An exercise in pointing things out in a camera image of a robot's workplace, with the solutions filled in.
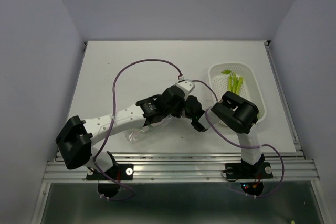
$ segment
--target gray wall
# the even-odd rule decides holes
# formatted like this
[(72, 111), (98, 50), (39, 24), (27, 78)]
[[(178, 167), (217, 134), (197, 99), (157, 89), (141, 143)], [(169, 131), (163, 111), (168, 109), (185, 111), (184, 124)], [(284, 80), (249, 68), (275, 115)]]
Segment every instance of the gray wall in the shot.
[(335, 0), (296, 0), (271, 43), (300, 142), (305, 154), (316, 162), (333, 210), (336, 209), (335, 18)]
[(61, 0), (0, 0), (0, 223), (30, 223), (83, 42)]
[(294, 0), (63, 0), (84, 40), (271, 39)]

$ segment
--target plastic bag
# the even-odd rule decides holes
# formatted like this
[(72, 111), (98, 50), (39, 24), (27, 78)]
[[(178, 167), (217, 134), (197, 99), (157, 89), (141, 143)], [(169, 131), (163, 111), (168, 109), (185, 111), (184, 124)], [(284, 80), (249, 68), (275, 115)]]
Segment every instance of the plastic bag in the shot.
[(171, 121), (172, 116), (167, 116), (164, 118), (160, 123), (153, 123), (149, 126), (145, 126), (141, 129), (131, 129), (124, 131), (125, 137), (128, 141), (132, 144), (139, 141), (146, 139), (150, 134), (159, 131), (163, 127), (167, 126)]

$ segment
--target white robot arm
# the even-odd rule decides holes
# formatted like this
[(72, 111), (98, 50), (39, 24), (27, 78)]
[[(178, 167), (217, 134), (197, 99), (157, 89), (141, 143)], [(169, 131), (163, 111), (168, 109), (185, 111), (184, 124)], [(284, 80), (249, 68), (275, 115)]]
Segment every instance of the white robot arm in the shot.
[(67, 168), (75, 169), (84, 165), (105, 173), (111, 172), (117, 163), (109, 152), (101, 152), (97, 156), (98, 150), (94, 146), (98, 142), (107, 134), (115, 135), (128, 129), (140, 129), (172, 115), (191, 119), (191, 125), (199, 132), (208, 130), (211, 124), (219, 120), (225, 122), (237, 133), (240, 145), (247, 147), (242, 151), (242, 163), (251, 172), (243, 172), (253, 173), (247, 175), (249, 177), (259, 173), (264, 156), (259, 148), (254, 148), (259, 146), (256, 134), (249, 134), (251, 127), (257, 122), (258, 108), (251, 102), (226, 92), (219, 102), (207, 110), (206, 118), (197, 98), (190, 95), (194, 88), (193, 81), (183, 80), (167, 88), (161, 95), (140, 100), (117, 112), (115, 117), (110, 114), (85, 120), (78, 116), (70, 118), (56, 138)]

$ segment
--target white basket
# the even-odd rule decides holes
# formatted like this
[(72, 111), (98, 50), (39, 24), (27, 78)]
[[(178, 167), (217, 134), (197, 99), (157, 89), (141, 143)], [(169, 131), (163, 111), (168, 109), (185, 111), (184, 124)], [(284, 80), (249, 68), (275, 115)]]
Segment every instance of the white basket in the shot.
[(241, 85), (239, 95), (246, 100), (254, 103), (258, 109), (258, 122), (260, 123), (266, 116), (266, 107), (259, 89), (257, 79), (252, 69), (243, 63), (218, 63), (209, 68), (209, 82), (211, 88), (216, 93), (216, 96), (220, 99), (227, 91), (228, 74), (222, 74), (222, 71), (229, 69), (236, 73), (237, 76), (243, 76), (243, 85)]

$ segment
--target white tabletop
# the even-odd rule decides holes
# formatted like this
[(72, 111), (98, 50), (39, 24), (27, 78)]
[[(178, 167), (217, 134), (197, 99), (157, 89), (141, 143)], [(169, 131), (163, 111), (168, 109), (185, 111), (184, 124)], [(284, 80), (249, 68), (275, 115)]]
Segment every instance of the white tabletop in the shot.
[[(260, 144), (273, 145), (282, 153), (295, 152), (276, 82), (262, 41), (90, 41), (80, 70), (69, 116), (96, 118), (112, 112), (112, 83), (126, 65), (148, 58), (176, 64), (185, 78), (209, 83), (208, 69), (219, 62), (243, 62), (255, 72), (264, 97), (267, 115), (258, 124)], [(126, 70), (117, 82), (117, 110), (161, 94), (177, 81), (177, 71), (161, 62), (145, 62)], [(192, 95), (207, 108), (213, 105), (210, 92), (200, 83)], [(236, 134), (217, 124), (230, 140)], [(111, 152), (148, 153), (237, 153), (240, 149), (222, 140), (213, 130), (200, 133), (188, 119), (173, 119), (159, 132), (134, 144), (123, 133), (111, 136), (105, 147)]]

